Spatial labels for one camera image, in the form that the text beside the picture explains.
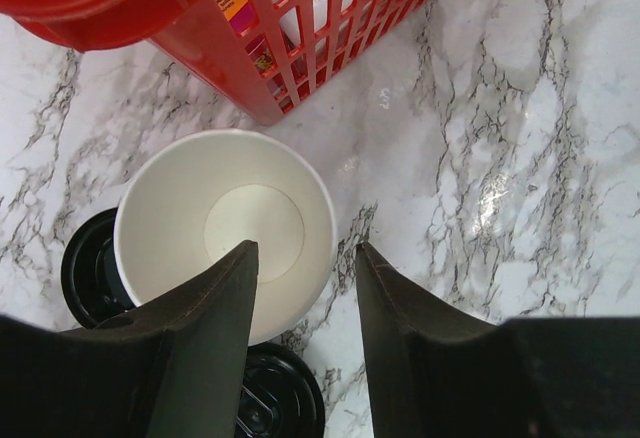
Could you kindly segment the black plastic cup lid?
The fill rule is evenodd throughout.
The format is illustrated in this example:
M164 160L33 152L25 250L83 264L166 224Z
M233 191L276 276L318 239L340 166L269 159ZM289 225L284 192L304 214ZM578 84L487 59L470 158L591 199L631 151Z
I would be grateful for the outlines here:
M248 349L236 437L322 438L325 423L318 382L299 356L274 343Z

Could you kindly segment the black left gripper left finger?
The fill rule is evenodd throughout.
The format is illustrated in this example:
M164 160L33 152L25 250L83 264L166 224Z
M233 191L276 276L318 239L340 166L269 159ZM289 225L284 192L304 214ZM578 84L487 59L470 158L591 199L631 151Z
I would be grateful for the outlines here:
M230 437L258 246L93 329L1 320L5 437Z

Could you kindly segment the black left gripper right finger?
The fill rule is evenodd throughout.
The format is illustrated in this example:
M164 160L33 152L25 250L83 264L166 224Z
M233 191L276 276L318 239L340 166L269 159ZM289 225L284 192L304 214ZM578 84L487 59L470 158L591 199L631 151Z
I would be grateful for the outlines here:
M635 437L639 321L517 318L492 325L356 250L378 437Z

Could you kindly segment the brown paper coffee cup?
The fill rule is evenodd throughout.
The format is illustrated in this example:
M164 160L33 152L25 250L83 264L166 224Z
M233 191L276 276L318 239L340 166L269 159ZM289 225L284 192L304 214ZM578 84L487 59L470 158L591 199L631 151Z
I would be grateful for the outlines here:
M143 305L200 274L239 243L258 246L249 341L292 328L331 273L337 225L318 173L257 132L211 130L169 145L131 180L116 212L122 285Z

